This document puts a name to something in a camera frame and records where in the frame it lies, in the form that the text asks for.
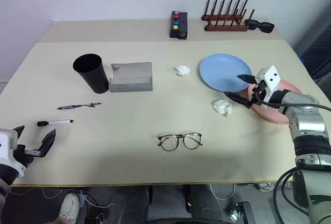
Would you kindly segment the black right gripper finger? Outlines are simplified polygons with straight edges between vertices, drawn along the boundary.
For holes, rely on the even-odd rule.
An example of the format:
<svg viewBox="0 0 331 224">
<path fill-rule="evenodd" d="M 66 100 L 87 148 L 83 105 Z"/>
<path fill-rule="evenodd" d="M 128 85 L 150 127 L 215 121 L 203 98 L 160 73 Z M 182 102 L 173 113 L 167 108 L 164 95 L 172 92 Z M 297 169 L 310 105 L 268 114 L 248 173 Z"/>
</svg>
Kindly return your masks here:
<svg viewBox="0 0 331 224">
<path fill-rule="evenodd" d="M 245 108 L 250 109 L 252 106 L 252 102 L 245 98 L 242 97 L 241 95 L 234 93 L 234 92 L 224 92 L 224 94 L 232 101 L 239 103 L 243 105 Z"/>
<path fill-rule="evenodd" d="M 249 84 L 258 84 L 258 81 L 256 80 L 255 76 L 249 75 L 249 74 L 240 74 L 237 75 L 239 79 L 242 81 L 249 83 Z"/>
</svg>

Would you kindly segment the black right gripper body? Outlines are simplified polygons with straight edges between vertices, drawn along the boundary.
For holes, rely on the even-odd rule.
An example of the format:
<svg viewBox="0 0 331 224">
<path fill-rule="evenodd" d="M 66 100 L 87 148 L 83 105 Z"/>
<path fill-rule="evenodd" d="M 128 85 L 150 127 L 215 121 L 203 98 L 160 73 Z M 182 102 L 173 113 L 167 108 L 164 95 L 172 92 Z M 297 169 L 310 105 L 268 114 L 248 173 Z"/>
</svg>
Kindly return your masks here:
<svg viewBox="0 0 331 224">
<path fill-rule="evenodd" d="M 254 104 L 261 106 L 263 104 L 264 97 L 266 96 L 266 83 L 263 80 L 258 83 L 255 79 L 248 79 L 247 82 L 255 85 L 252 90 L 251 99 L 247 103 L 247 107 L 251 108 Z"/>
</svg>

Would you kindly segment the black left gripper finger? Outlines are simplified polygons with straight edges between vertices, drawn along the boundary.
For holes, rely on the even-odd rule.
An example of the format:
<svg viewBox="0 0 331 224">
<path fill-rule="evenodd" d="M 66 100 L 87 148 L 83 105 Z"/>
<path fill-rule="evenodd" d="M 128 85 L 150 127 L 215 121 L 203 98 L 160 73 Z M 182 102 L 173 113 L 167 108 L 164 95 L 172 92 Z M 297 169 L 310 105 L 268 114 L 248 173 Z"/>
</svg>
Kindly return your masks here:
<svg viewBox="0 0 331 224">
<path fill-rule="evenodd" d="M 40 148 L 38 149 L 39 155 L 38 157 L 45 157 L 46 154 L 49 152 L 51 147 L 53 146 L 54 140 L 56 137 L 56 129 L 53 129 L 50 131 L 42 140 L 42 144 Z"/>
<path fill-rule="evenodd" d="M 20 136 L 21 136 L 24 128 L 25 128 L 25 126 L 22 125 L 22 126 L 19 126 L 19 127 L 16 127 L 16 128 L 13 129 L 13 131 L 16 131 L 17 132 L 17 139 L 20 138 Z"/>
</svg>

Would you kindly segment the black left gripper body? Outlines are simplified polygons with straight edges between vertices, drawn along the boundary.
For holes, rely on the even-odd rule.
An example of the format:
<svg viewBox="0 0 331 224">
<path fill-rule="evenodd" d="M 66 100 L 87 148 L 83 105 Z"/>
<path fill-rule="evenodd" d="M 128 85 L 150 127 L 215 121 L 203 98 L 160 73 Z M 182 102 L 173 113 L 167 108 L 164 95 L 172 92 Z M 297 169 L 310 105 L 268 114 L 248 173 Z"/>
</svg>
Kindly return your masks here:
<svg viewBox="0 0 331 224">
<path fill-rule="evenodd" d="M 27 168 L 34 161 L 34 157 L 24 154 L 24 151 L 25 145 L 18 144 L 17 148 L 13 151 L 13 156 L 16 161 Z"/>
</svg>

